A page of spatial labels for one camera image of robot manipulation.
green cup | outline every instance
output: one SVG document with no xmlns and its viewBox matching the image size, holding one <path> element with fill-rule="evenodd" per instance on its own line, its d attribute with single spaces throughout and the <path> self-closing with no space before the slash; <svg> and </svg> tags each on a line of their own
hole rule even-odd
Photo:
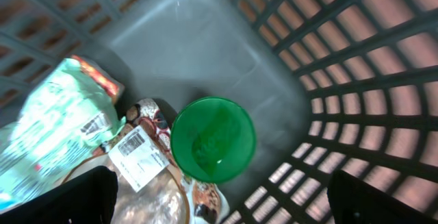
<svg viewBox="0 0 438 224">
<path fill-rule="evenodd" d="M 228 99 L 205 97 L 178 114 L 170 147 L 186 175 L 222 183 L 248 166 L 256 140 L 253 123 L 242 107 Z"/>
</svg>

gray basket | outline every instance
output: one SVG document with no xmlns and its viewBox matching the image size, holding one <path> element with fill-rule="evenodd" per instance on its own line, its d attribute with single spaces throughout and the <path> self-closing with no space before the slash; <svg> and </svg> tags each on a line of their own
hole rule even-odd
<svg viewBox="0 0 438 224">
<path fill-rule="evenodd" d="M 220 186 L 226 223 L 332 223 L 343 169 L 438 215 L 438 0 L 0 0 L 0 125 L 64 57 L 95 60 L 176 111 L 248 110 L 248 170 Z"/>
</svg>

gray plastic surface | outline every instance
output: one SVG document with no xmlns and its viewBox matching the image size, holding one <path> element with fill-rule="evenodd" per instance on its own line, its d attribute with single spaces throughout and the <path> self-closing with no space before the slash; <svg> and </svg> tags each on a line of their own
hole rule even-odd
<svg viewBox="0 0 438 224">
<path fill-rule="evenodd" d="M 309 127 L 301 84 L 227 0 L 148 0 L 97 41 L 84 53 L 127 87 L 120 113 L 145 97 L 178 112 L 205 96 L 248 111 L 257 151 L 248 170 L 220 186 L 231 209 L 290 156 Z"/>
</svg>

green bowl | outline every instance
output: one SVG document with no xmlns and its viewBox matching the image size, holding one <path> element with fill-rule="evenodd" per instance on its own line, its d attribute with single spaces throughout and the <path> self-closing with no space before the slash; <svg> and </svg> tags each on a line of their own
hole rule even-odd
<svg viewBox="0 0 438 224">
<path fill-rule="evenodd" d="M 178 114 L 170 147 L 186 175 L 222 183 L 248 166 L 256 140 L 253 122 L 242 107 L 228 99 L 205 97 Z"/>
</svg>

barcode sticker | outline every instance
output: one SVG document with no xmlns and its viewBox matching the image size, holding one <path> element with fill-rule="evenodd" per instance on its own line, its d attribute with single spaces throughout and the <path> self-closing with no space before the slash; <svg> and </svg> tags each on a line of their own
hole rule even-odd
<svg viewBox="0 0 438 224">
<path fill-rule="evenodd" d="M 130 131 L 108 155 L 135 192 L 169 165 L 141 126 Z"/>
<path fill-rule="evenodd" d="M 81 128 L 81 132 L 85 135 L 90 135 L 108 129 L 110 126 L 111 122 L 108 119 L 108 116 L 104 112 L 100 112 Z"/>
</svg>

